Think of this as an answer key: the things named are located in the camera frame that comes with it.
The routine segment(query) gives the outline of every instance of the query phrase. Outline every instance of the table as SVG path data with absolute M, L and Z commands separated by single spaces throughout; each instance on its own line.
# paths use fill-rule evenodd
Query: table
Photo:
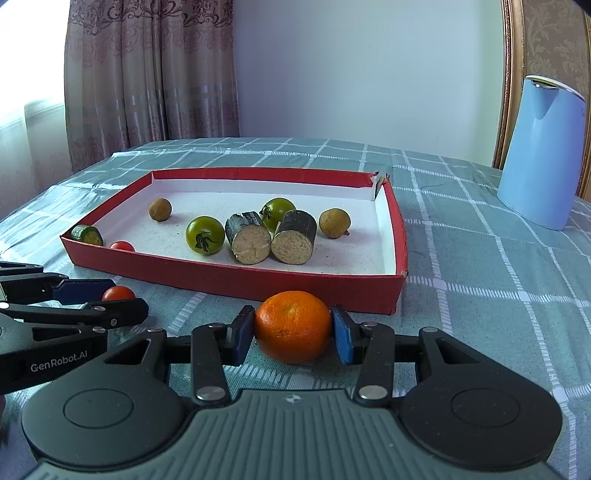
M 576 199 L 563 232 L 546 230 L 496 197 L 501 172 L 439 155 L 304 138 L 217 138 L 154 142 L 114 154 L 49 188 L 0 223 L 0 258 L 34 262 L 72 278 L 109 275 L 75 267 L 58 235 L 118 190 L 159 168 L 272 166 L 389 174 L 407 229 L 409 276 L 395 315 L 352 314 L 397 333 L 435 326 L 553 393 L 564 414 L 550 465 L 565 478 L 591 478 L 591 205 Z M 115 277 L 150 305 L 141 325 L 113 330 L 110 346 L 151 326 L 186 335 L 205 323 L 230 322 L 245 303 Z M 351 389 L 358 367 L 334 351 L 313 365 L 279 364 L 253 345 L 241 367 L 226 367 L 239 388 Z M 171 386 L 188 392 L 188 366 Z M 397 364 L 395 395 L 415 384 L 412 365 Z M 34 460 L 19 424 L 38 388 L 7 397 L 0 434 L 0 478 L 13 480 Z

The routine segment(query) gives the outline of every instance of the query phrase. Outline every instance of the blue kettle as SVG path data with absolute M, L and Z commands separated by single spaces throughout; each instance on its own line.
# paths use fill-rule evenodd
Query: blue kettle
M 583 161 L 583 96 L 553 79 L 528 75 L 497 196 L 552 230 L 569 219 Z

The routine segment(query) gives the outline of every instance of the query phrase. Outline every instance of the mandarin orange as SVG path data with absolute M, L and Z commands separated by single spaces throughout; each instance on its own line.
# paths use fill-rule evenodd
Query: mandarin orange
M 286 364 L 303 364 L 326 348 L 332 320 L 322 300 L 306 291 L 284 291 L 259 307 L 254 331 L 263 353 Z

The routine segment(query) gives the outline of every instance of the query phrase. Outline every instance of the cherry tomato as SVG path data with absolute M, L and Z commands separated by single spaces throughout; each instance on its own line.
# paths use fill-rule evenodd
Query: cherry tomato
M 135 293 L 133 293 L 127 287 L 111 287 L 105 293 L 103 293 L 103 301 L 110 301 L 110 300 L 127 300 L 127 299 L 134 299 Z
M 113 245 L 111 245 L 111 248 L 115 248 L 117 250 L 127 250 L 128 252 L 135 252 L 134 246 L 129 242 L 124 241 L 115 242 Z
M 283 220 L 283 216 L 289 210 L 295 210 L 296 207 L 287 199 L 276 198 L 269 200 L 264 204 L 263 208 L 259 212 L 261 220 L 268 230 L 274 232 L 277 228 L 277 224 Z
M 212 255 L 219 252 L 226 240 L 222 224 L 213 217 L 194 218 L 187 226 L 185 239 L 194 252 Z

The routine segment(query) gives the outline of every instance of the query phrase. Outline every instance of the wallpaper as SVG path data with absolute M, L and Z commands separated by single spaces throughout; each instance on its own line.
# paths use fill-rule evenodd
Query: wallpaper
M 584 13 L 573 0 L 523 0 L 525 74 L 563 82 L 589 98 Z

